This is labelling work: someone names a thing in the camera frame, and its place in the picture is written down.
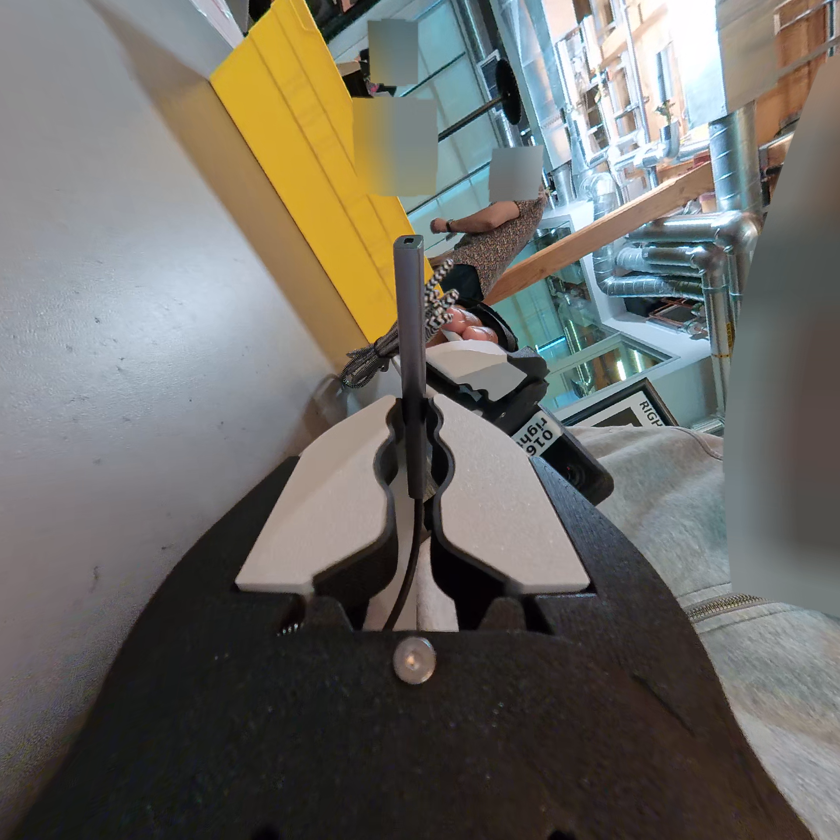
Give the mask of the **silver ventilation pipes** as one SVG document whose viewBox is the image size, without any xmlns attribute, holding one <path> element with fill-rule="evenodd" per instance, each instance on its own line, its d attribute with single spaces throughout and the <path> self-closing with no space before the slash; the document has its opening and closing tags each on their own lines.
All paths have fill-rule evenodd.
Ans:
<svg viewBox="0 0 840 840">
<path fill-rule="evenodd" d="M 591 248 L 596 284 L 609 297 L 703 302 L 719 413 L 727 406 L 743 295 L 763 227 L 756 108 L 751 100 L 708 124 L 715 213 L 652 220 Z M 635 262 L 616 254 L 613 242 L 621 238 L 641 243 Z"/>
</svg>

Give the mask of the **yellow plastic bin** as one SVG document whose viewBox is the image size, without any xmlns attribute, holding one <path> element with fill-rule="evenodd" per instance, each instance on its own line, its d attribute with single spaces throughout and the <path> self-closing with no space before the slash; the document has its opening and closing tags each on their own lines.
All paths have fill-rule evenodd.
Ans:
<svg viewBox="0 0 840 840">
<path fill-rule="evenodd" d="M 368 341 L 396 320 L 392 247 L 413 228 L 354 171 L 353 105 L 305 2 L 274 2 L 211 85 Z"/>
</svg>

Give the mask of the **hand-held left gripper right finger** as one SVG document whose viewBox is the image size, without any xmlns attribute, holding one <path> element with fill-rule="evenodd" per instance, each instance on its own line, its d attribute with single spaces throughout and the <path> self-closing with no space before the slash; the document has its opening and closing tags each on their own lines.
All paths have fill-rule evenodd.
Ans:
<svg viewBox="0 0 840 840">
<path fill-rule="evenodd" d="M 436 498 L 446 549 L 510 594 L 587 589 L 590 577 L 524 450 L 445 395 L 434 396 L 431 407 L 448 457 Z"/>
</svg>

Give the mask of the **black framed sign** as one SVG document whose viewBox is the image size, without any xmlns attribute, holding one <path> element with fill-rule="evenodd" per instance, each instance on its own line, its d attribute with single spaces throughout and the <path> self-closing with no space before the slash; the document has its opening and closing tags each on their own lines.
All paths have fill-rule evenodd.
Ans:
<svg viewBox="0 0 840 840">
<path fill-rule="evenodd" d="M 565 427 L 678 427 L 648 378 L 627 385 L 561 421 Z"/>
</svg>

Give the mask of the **slim grey usb hub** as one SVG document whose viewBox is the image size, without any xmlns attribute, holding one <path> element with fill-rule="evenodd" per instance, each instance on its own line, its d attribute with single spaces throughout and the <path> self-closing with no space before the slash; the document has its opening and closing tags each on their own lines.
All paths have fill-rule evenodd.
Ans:
<svg viewBox="0 0 840 840">
<path fill-rule="evenodd" d="M 393 245 L 407 490 L 422 501 L 426 486 L 426 358 L 424 239 L 410 234 Z"/>
</svg>

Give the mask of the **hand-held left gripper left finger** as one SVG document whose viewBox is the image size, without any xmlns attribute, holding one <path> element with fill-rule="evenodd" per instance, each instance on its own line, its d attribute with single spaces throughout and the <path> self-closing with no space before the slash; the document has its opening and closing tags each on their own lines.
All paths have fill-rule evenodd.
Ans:
<svg viewBox="0 0 840 840">
<path fill-rule="evenodd" d="M 378 594 L 391 583 L 402 422 L 400 400 L 387 395 L 302 452 L 235 579 L 240 591 Z"/>
</svg>

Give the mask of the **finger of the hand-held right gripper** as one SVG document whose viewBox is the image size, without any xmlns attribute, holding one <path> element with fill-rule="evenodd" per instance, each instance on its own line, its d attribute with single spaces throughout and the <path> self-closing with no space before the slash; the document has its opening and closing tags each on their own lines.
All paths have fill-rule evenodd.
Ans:
<svg viewBox="0 0 840 840">
<path fill-rule="evenodd" d="M 427 349 L 427 363 L 438 372 L 476 372 L 507 360 L 507 352 L 499 346 L 434 346 Z"/>
<path fill-rule="evenodd" d="M 526 374 L 512 364 L 491 364 L 455 377 L 455 383 L 484 394 L 495 403 L 515 392 L 526 381 Z"/>
</svg>

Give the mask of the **black round disc on pole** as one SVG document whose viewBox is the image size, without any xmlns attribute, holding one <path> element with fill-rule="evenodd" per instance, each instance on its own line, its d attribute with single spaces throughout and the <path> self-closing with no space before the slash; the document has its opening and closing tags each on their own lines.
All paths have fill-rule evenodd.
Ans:
<svg viewBox="0 0 840 840">
<path fill-rule="evenodd" d="M 516 75 L 506 59 L 499 58 L 494 70 L 494 80 L 497 95 L 487 101 L 479 108 L 466 115 L 453 125 L 447 127 L 437 136 L 437 142 L 441 144 L 449 137 L 477 121 L 480 117 L 491 110 L 501 108 L 505 119 L 512 126 L 518 126 L 522 120 L 522 98 L 518 88 Z"/>
</svg>

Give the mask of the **person's right hand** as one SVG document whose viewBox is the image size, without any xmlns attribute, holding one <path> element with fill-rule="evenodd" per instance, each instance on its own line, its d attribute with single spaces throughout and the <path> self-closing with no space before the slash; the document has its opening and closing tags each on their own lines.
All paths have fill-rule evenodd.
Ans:
<svg viewBox="0 0 840 840">
<path fill-rule="evenodd" d="M 440 330 L 440 334 L 446 341 L 479 341 L 499 344 L 500 340 L 496 331 L 485 325 L 478 316 L 459 306 L 453 306 L 446 312 L 447 322 Z"/>
</svg>

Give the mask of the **wooden beam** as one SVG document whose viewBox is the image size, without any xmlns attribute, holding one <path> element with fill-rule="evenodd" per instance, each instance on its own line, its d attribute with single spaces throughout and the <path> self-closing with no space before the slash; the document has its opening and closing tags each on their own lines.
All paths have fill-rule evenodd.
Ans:
<svg viewBox="0 0 840 840">
<path fill-rule="evenodd" d="M 485 303 L 499 303 L 529 288 L 643 225 L 673 213 L 701 194 L 711 192 L 713 187 L 711 163 L 705 162 L 516 264 L 485 295 Z"/>
</svg>

